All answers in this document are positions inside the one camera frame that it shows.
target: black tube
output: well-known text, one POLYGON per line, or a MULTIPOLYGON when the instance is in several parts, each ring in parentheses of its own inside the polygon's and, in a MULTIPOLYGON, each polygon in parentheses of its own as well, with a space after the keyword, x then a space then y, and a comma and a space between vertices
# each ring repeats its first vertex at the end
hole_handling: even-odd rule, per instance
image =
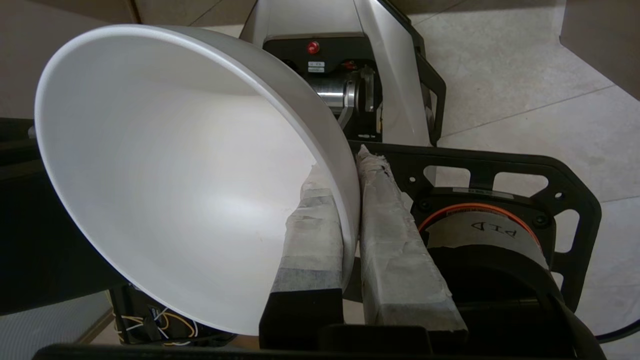
POLYGON ((633 335, 638 331, 640 331, 640 320, 636 320, 635 322, 623 327, 622 329, 598 335, 596 336, 596 340, 598 340, 598 342, 601 344, 610 343, 612 341, 626 338, 627 336, 633 335))

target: floor tile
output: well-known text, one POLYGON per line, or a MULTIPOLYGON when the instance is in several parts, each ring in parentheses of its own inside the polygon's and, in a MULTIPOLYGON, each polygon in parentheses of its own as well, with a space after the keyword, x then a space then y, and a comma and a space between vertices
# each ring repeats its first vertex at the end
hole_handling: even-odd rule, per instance
POLYGON ((612 83, 558 40, 562 0, 465 1, 416 26, 447 83, 443 135, 612 83))
POLYGON ((143 24, 188 26, 220 0, 136 0, 143 24))
POLYGON ((255 0, 222 0, 192 26, 244 25, 255 0))
POLYGON ((132 22, 126 1, 47 3, 0 1, 0 117, 33 119, 40 75, 69 40, 101 26, 132 22))
POLYGON ((640 197, 602 204, 586 286, 640 286, 640 197))
POLYGON ((436 167, 435 186, 468 188, 471 173, 465 168, 436 167))
MULTIPOLYGON (((5 291, 3 295, 11 296, 10 291, 5 291)), ((110 305, 104 294, 95 293, 2 315, 0 359, 32 359, 41 348, 81 340, 96 322, 104 318, 109 309, 110 305)))
MULTIPOLYGON (((640 318, 640 286, 584 288, 575 313, 594 335, 617 330, 640 318)), ((611 359, 634 359, 640 355, 638 333, 632 338, 602 346, 611 359)))
POLYGON ((113 327, 114 322, 111 322, 107 327, 105 327, 98 336, 91 341, 92 344, 101 344, 101 345, 120 345, 120 339, 118 339, 118 334, 113 327))
POLYGON ((227 348, 229 350, 260 350, 260 338, 258 336, 238 335, 226 347, 223 348, 227 348))
POLYGON ((344 323, 364 324, 364 309, 361 302, 343 300, 342 312, 344 313, 344 323))
POLYGON ((640 332, 618 341, 602 344, 601 347, 608 360, 638 360, 640 359, 640 332))
POLYGON ((452 6, 462 3, 464 0, 391 0, 403 14, 411 19, 415 26, 421 21, 437 15, 452 6))
POLYGON ((244 24, 238 25, 219 25, 219 26, 203 26, 203 29, 217 31, 218 33, 223 33, 225 35, 229 35, 230 37, 239 38, 242 33, 242 28, 244 24))
POLYGON ((438 145, 551 156, 598 200, 624 199, 640 195, 639 114, 640 102, 614 86, 443 137, 438 145))
POLYGON ((556 251, 568 252, 573 246, 580 215, 573 209, 564 210, 554 217, 556 219, 556 251))

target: black plastic frame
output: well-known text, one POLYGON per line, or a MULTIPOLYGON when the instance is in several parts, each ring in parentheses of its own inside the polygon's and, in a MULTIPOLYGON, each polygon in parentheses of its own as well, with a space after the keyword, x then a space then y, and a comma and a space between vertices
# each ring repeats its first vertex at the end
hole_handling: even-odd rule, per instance
POLYGON ((0 315, 126 284, 67 214, 41 160, 0 167, 0 315))
MULTIPOLYGON (((471 174, 469 188, 489 194, 493 190, 495 176, 500 172, 541 175, 548 179, 548 185, 533 196, 518 197, 525 199, 519 206, 529 204, 536 211, 544 211, 551 217, 564 210, 573 209, 580 220, 568 252, 553 252, 547 259, 550 271, 563 275, 561 294, 567 308, 574 311, 578 307, 584 285, 591 251, 598 234, 602 212, 600 203, 587 186, 562 162, 547 156, 504 154, 488 151, 468 151, 415 147, 370 142, 349 141, 352 151, 357 152, 366 145, 373 154, 383 155, 391 164, 394 177, 400 190, 406 192, 414 201, 420 202, 420 196, 437 190, 424 176, 428 166, 465 168, 471 174)), ((501 197, 470 194, 476 202, 513 205, 501 197)), ((460 202, 468 197, 460 197, 460 202)), ((423 211, 414 211, 417 223, 426 217, 423 211)))

